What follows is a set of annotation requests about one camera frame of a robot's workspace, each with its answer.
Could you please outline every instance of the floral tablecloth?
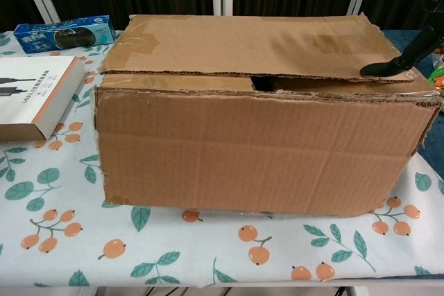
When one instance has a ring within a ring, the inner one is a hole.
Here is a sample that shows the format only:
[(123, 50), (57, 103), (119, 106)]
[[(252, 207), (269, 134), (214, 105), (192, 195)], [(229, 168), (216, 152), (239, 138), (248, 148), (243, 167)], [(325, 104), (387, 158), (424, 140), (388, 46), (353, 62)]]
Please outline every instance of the floral tablecloth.
[[(383, 207), (356, 218), (106, 205), (91, 93), (110, 46), (47, 142), (0, 143), (0, 286), (212, 286), (444, 273), (444, 181), (414, 155)], [(11, 32), (0, 57), (26, 56)]]

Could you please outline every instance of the product box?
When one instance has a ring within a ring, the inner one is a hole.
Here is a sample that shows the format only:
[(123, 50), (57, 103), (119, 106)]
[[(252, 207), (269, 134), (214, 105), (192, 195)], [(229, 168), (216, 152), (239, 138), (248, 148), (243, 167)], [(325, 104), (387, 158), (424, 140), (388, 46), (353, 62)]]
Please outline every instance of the product box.
[(441, 97), (364, 16), (137, 15), (95, 93), (106, 201), (356, 216), (378, 207)]
[(49, 139), (84, 75), (76, 57), (0, 58), (0, 141)]
[(115, 33), (109, 15), (99, 15), (59, 24), (19, 24), (14, 36), (26, 53), (35, 53), (109, 44)]

